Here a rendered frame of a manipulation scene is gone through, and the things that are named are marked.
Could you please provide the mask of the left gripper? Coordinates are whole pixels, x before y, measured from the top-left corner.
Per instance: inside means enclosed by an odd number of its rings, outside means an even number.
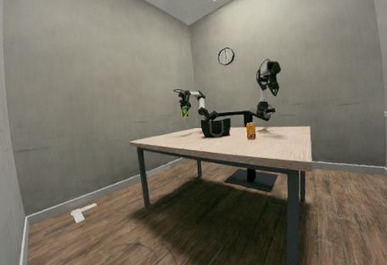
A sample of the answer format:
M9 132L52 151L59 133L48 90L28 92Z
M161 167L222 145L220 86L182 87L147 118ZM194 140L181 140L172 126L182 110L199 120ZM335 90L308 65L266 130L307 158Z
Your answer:
M276 83L276 84L275 84ZM263 85L262 83L260 84L260 86L261 85ZM274 95L274 96L277 96L277 94L278 94L278 89L279 89L279 87L278 87L278 83L277 83L277 78L276 78L276 76L272 76L272 77L269 77L269 83L266 83L266 84L264 84L263 86L268 86L268 88L270 89L270 91L271 91L271 93L272 93L272 95ZM272 87L272 89L271 89L271 87ZM275 89L275 91L273 92L272 90L273 89ZM276 91L277 90L277 91Z

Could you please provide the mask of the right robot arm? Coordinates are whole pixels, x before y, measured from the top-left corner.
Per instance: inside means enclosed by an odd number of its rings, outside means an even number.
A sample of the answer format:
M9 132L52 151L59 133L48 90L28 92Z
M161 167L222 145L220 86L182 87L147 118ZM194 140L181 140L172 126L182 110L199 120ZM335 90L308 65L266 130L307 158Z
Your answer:
M189 97L196 97L196 99L199 101L198 113L201 116L206 117L204 119L204 121L207 121L210 117L212 117L215 114L215 111L213 113L209 114L207 112L207 110L205 109L205 96L200 91L198 91L198 92L190 92L189 90L187 90L185 93L182 92L182 91L180 93L183 94L183 97L185 99L189 99ZM185 99L184 100L179 100L179 103L184 103Z

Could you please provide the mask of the black fabric bag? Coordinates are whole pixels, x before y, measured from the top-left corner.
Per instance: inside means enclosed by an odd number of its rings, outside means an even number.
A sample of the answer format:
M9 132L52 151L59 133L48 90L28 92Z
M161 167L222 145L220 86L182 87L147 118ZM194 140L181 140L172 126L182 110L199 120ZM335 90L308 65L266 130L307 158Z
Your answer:
M231 128L231 118L219 121L204 121L201 120L202 132L205 138L229 136Z

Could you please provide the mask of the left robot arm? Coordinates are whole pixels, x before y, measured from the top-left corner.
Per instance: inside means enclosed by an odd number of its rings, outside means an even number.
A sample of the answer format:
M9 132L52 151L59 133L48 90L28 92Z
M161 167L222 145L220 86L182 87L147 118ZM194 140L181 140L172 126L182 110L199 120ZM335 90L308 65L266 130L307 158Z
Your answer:
M281 71L280 64L277 61L268 61L267 65L264 69L259 70L259 74L257 77L258 82L261 84L268 83L268 78L269 76L276 76L277 73ZM258 83L257 82L257 83ZM258 83L258 85L259 85ZM257 109L250 108L250 113L253 113L255 115L261 116L265 119L269 119L271 115L267 114L264 112L264 110L267 110L269 105L267 104L267 99L266 99L266 85L259 85L260 86L260 103L257 105ZM257 112L256 112L257 111Z

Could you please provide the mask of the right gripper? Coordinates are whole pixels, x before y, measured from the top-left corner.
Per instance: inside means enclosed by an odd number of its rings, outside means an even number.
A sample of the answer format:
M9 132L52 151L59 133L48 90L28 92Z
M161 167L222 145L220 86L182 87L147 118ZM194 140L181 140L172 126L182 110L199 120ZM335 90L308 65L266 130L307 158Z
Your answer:
M182 100L184 100L185 98L182 98ZM181 106L181 108L183 107L183 106L187 106L187 107L189 107L188 108L188 110L191 108L191 104L188 102L189 101L189 99L185 99L185 101L184 101L184 103L181 103L180 104L180 106Z

